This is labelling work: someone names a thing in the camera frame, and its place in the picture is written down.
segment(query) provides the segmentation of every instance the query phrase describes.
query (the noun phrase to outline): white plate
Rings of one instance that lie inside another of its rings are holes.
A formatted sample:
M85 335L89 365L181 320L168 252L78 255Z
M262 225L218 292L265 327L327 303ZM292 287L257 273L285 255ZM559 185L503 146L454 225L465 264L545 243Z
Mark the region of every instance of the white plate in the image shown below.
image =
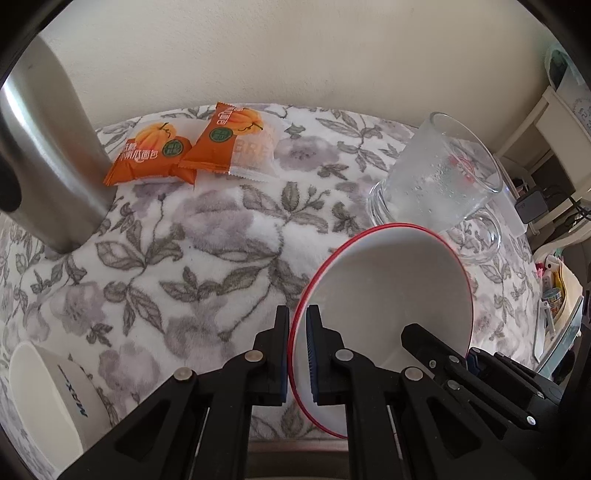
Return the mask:
M345 347L378 367L424 367L401 344L402 329L418 323L466 355L472 338L472 293L456 254L417 225L374 227L342 245L319 268L295 311L288 373L296 401L320 429L346 437L344 406L319 407L310 388L305 312L318 304L323 325Z

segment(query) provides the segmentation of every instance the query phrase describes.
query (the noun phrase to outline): green logo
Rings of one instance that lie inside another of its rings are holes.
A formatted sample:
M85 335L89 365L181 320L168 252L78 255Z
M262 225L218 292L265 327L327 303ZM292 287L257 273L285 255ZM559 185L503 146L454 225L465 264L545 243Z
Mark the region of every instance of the green logo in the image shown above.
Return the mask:
M231 139L233 134L234 132L231 128L218 127L209 132L209 138L211 138L214 142L222 143Z
M162 154L165 157L176 157L183 151L183 148L183 143L180 140L169 140L162 147Z

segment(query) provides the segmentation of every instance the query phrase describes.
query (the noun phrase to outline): black cable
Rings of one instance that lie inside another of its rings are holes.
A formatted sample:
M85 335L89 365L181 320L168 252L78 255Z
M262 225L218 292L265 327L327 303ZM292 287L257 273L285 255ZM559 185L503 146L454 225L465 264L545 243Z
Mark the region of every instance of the black cable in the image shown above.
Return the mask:
M558 191L557 192L554 192L554 193L551 193L550 195L546 195L545 194L546 191L548 191L550 189L555 189L555 190L558 190ZM569 194L567 194L560 186L558 186L558 185L550 185L550 186L546 187L543 190L542 194L544 195L545 200L548 200L548 199L550 199L552 197L555 197L557 195L563 195L565 198L567 198L567 199L570 200L570 203L573 204L573 207L583 216L583 218L585 218L586 220L591 221L591 211L589 211L589 210L581 207L579 205L579 203L578 202L575 202L574 199Z

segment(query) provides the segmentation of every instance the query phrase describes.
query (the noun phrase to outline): snack package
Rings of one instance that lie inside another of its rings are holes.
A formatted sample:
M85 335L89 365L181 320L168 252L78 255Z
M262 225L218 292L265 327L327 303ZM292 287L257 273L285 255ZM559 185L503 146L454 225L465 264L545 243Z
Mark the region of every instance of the snack package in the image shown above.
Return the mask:
M182 168L179 162L206 126L205 120L190 118L139 123L130 132L103 183L116 185L136 179L177 177L194 185L195 169Z
M271 113L218 102L209 125L179 165L250 180L277 178L273 152L284 129Z

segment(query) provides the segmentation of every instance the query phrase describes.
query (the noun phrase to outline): mug handle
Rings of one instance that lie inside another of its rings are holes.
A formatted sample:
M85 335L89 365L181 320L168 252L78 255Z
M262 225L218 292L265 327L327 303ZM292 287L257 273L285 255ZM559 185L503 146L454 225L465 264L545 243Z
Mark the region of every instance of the mug handle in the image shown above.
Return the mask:
M479 220L486 226L486 231L489 235L490 246L478 252L477 254L462 254L458 253L458 257L468 264L481 264L489 262L501 249L501 226L487 207L475 211L466 220Z

